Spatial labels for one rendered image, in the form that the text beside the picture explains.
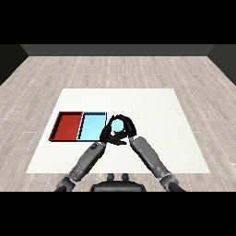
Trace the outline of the red shallow open box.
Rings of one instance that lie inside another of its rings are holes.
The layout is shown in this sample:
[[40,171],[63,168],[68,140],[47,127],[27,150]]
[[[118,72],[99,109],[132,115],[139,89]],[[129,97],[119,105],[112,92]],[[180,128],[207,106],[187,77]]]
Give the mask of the red shallow open box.
[[52,132],[51,142],[76,142],[83,112],[59,112]]

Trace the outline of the dark grey robot body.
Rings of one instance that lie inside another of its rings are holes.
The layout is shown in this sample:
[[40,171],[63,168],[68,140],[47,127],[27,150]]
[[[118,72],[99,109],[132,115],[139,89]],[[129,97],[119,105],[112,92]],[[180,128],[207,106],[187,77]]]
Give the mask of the dark grey robot body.
[[114,174],[109,173],[105,182],[93,184],[91,192],[145,192],[143,184],[131,182],[127,173],[122,174],[121,181],[114,180]]

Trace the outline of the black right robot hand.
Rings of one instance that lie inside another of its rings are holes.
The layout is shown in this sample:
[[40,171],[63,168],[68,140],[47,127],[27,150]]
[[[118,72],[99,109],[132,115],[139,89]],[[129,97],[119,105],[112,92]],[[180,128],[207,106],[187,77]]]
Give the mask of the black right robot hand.
[[136,127],[129,117],[119,114],[114,118],[124,122],[124,132],[120,134],[114,134],[114,137],[120,137],[123,139],[125,137],[134,137],[136,135]]

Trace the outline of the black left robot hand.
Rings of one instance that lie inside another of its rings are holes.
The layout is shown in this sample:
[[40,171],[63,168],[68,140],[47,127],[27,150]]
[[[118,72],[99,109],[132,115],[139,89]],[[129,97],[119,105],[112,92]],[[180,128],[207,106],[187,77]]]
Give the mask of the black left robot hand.
[[109,122],[104,126],[100,133],[100,142],[107,144],[111,143],[117,146],[125,145],[126,142],[122,141],[120,137],[114,137],[111,135],[112,131],[112,122],[115,120],[114,116],[109,120]]

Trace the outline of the light blue shallow open box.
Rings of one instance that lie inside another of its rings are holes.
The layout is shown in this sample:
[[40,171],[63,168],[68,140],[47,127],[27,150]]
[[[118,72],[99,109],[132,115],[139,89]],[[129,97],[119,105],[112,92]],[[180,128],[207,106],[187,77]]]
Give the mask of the light blue shallow open box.
[[77,132],[78,142],[96,142],[106,125],[106,112],[84,112]]

